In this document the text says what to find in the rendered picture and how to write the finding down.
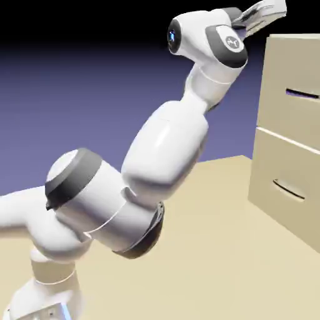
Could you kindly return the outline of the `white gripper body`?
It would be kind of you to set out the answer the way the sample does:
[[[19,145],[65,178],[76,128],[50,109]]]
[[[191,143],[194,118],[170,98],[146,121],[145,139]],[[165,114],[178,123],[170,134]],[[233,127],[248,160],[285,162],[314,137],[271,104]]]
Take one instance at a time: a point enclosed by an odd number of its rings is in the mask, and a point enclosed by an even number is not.
[[[286,0],[260,0],[241,15],[241,25],[245,26],[245,38],[286,16]]]

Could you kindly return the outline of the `beige cabinet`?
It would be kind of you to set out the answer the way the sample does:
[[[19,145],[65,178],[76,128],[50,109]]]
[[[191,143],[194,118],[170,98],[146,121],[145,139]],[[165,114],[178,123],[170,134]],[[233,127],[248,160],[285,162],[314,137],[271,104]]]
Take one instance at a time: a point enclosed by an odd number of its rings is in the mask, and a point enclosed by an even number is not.
[[[320,34],[266,41],[248,198],[320,253]]]

